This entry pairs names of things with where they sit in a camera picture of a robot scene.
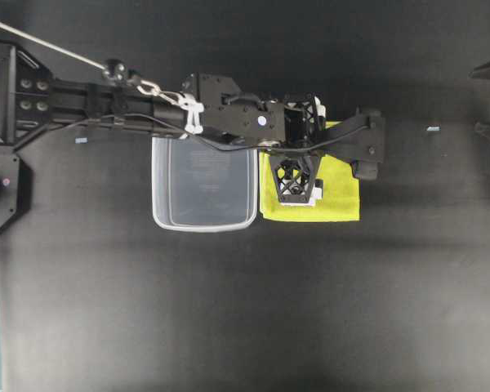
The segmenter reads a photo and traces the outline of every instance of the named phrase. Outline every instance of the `screw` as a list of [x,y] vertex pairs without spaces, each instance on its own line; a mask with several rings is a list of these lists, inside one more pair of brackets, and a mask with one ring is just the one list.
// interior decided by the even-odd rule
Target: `screw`
[[29,79],[22,79],[20,80],[20,85],[23,88],[31,88],[33,86],[33,82],[31,82]]
[[36,83],[36,87],[38,87],[38,90],[45,91],[47,88],[49,88],[49,85],[47,84],[47,82],[40,80]]
[[36,104],[36,109],[40,110],[41,112],[45,112],[49,109],[49,105],[46,102],[40,101]]
[[23,110],[29,110],[31,109],[33,105],[31,104],[31,102],[29,100],[22,100],[20,102],[20,107],[23,109]]

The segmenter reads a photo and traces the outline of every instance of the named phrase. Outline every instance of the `transparent plastic box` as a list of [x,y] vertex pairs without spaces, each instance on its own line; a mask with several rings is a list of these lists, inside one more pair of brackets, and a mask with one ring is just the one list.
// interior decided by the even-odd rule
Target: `transparent plastic box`
[[164,229],[215,233],[256,218],[257,152],[221,153],[194,139],[153,139],[154,220]]

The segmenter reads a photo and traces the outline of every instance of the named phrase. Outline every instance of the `black background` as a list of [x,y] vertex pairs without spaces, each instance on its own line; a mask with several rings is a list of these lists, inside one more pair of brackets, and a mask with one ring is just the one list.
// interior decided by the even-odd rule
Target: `black background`
[[226,74],[388,122],[360,222],[227,234],[154,223],[143,137],[26,148],[31,210],[0,235],[6,390],[490,390],[490,82],[468,79],[490,1],[2,0],[0,20],[168,89]]

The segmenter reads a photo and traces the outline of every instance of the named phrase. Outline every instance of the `wire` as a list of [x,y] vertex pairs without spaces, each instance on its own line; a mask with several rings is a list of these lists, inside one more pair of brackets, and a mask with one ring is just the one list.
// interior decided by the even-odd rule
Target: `wire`
[[[167,128],[173,129],[175,131],[179,131],[182,134],[191,136],[195,140],[197,140],[200,143],[206,145],[207,147],[210,147],[210,148],[215,149],[216,151],[219,151],[219,152],[222,152],[222,153],[233,153],[233,152],[237,152],[237,151],[246,151],[246,150],[251,150],[251,149],[256,149],[258,151],[271,151],[271,152],[275,152],[275,153],[306,153],[306,152],[309,152],[309,151],[313,151],[315,149],[320,149],[320,148],[325,147],[327,145],[333,145],[334,143],[337,143],[340,140],[343,140],[343,139],[345,139],[345,138],[347,138],[349,136],[354,135],[355,133],[358,133],[359,131],[362,131],[363,129],[367,129],[368,128],[368,126],[362,125],[361,127],[357,127],[357,128],[355,128],[355,129],[353,129],[351,131],[345,132],[344,134],[339,135],[337,137],[334,137],[333,139],[325,140],[325,141],[323,141],[321,143],[318,143],[316,145],[311,145],[309,147],[290,148],[290,147],[271,147],[271,146],[267,146],[267,145],[248,145],[248,146],[245,146],[245,147],[237,147],[235,149],[227,149],[227,148],[221,148],[221,147],[219,147],[217,145],[214,145],[212,142],[208,141],[208,139],[206,139],[203,136],[189,133],[185,129],[181,128],[181,127],[178,127],[178,126],[176,126],[174,124],[171,124],[171,123],[169,123],[167,121],[164,121],[164,120],[162,120],[160,118],[156,118],[156,117],[150,116],[148,114],[143,114],[143,113],[127,113],[127,114],[125,114],[125,117],[126,118],[133,117],[133,118],[145,118],[145,119],[148,119],[148,120],[150,120],[152,122],[155,122],[155,123],[158,123],[158,124],[160,124],[160,125],[162,125],[164,127],[167,127]],[[100,119],[107,119],[107,118],[114,118],[114,115],[113,114],[106,114],[106,115],[100,117]],[[70,124],[66,124],[66,125],[61,126],[61,127],[51,128],[51,129],[49,129],[49,131],[63,131],[63,130],[66,130],[66,129],[70,129],[72,127],[78,127],[78,126],[81,126],[81,125],[87,125],[89,123],[89,121],[90,121],[89,118],[83,118],[83,119],[80,119],[78,121],[72,122]],[[146,134],[148,134],[148,135],[150,135],[152,137],[159,137],[159,136],[162,136],[163,135],[160,132],[153,132],[153,131],[143,131],[142,130],[141,132],[145,132]]]
[[[29,41],[35,42],[35,43],[37,43],[39,45],[42,45],[44,47],[48,47],[49,49],[52,49],[53,51],[58,51],[59,53],[62,53],[64,55],[66,55],[66,56],[69,56],[69,57],[74,58],[75,60],[82,61],[82,62],[84,62],[86,64],[89,64],[89,65],[91,65],[93,67],[96,67],[98,69],[101,69],[102,71],[104,71],[104,70],[107,69],[107,67],[105,67],[105,65],[100,64],[97,61],[94,61],[94,60],[91,60],[91,59],[89,59],[89,58],[87,58],[85,56],[79,55],[78,53],[74,53],[73,51],[68,51],[67,49],[64,49],[63,47],[59,47],[59,46],[55,45],[54,43],[50,43],[48,41],[44,41],[41,38],[34,37],[33,35],[28,34],[28,33],[25,33],[25,32],[23,32],[21,30],[15,29],[14,27],[12,27],[12,26],[10,26],[8,24],[5,24],[5,23],[0,22],[0,29],[6,30],[9,33],[13,33],[15,35],[18,35],[19,37],[25,38],[25,39],[27,39]],[[168,100],[169,103],[171,103],[173,105],[177,105],[177,102],[175,102],[171,98],[168,98],[167,96],[165,96],[162,93],[162,90],[161,90],[161,88],[159,87],[158,84],[156,84],[154,82],[151,82],[149,80],[146,80],[146,79],[141,79],[140,83],[142,85],[151,87],[150,91],[146,91],[145,89],[143,89],[143,87],[138,86],[138,91],[140,91],[142,94],[144,94],[144,95],[156,95],[156,96],[160,96],[164,100]]]
[[142,117],[142,118],[147,118],[148,120],[151,120],[151,121],[154,121],[156,123],[159,123],[165,127],[169,127],[171,129],[175,129],[177,131],[180,131],[186,135],[189,135],[189,136],[192,136],[194,139],[202,142],[203,144],[213,148],[213,149],[216,149],[218,151],[221,151],[221,152],[225,152],[225,153],[232,153],[232,152],[235,152],[235,151],[245,151],[245,150],[248,150],[248,149],[257,149],[257,150],[266,150],[266,151],[273,151],[273,152],[278,152],[278,153],[305,153],[305,152],[309,152],[309,151],[312,151],[312,150],[315,150],[315,149],[320,149],[321,147],[325,147],[327,145],[332,145],[334,143],[337,143],[338,141],[340,140],[343,140],[349,136],[352,136],[353,134],[355,133],[358,133],[360,131],[362,131],[363,129],[367,129],[368,126],[366,125],[362,125],[361,127],[357,127],[351,131],[348,131],[348,132],[345,132],[344,134],[342,135],[339,135],[339,136],[336,136],[335,138],[333,139],[330,139],[330,140],[325,140],[325,141],[322,141],[321,143],[318,143],[316,145],[311,145],[310,147],[301,147],[301,148],[290,148],[290,147],[269,147],[267,145],[250,145],[250,146],[246,146],[246,147],[238,147],[238,148],[235,148],[235,149],[226,149],[226,148],[221,148],[217,145],[214,145],[213,143],[211,143],[210,141],[208,141],[206,138],[200,136],[200,135],[195,135],[195,134],[191,134],[191,133],[188,133],[186,132],[184,129],[180,128],[180,127],[177,127],[176,125],[173,125],[173,124],[170,124],[169,122],[166,122],[166,121],[163,121],[159,118],[155,118],[153,116],[149,116],[147,114],[141,114],[141,113],[129,113],[129,114],[126,114],[126,117]]

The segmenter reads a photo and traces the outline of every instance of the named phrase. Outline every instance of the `yellow microfiber towel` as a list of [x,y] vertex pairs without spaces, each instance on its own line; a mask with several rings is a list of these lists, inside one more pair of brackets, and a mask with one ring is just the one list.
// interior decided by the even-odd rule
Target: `yellow microfiber towel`
[[323,198],[315,207],[282,206],[270,170],[269,155],[260,154],[260,212],[265,219],[283,222],[359,221],[359,180],[348,163],[331,156],[321,159],[317,178],[323,180]]

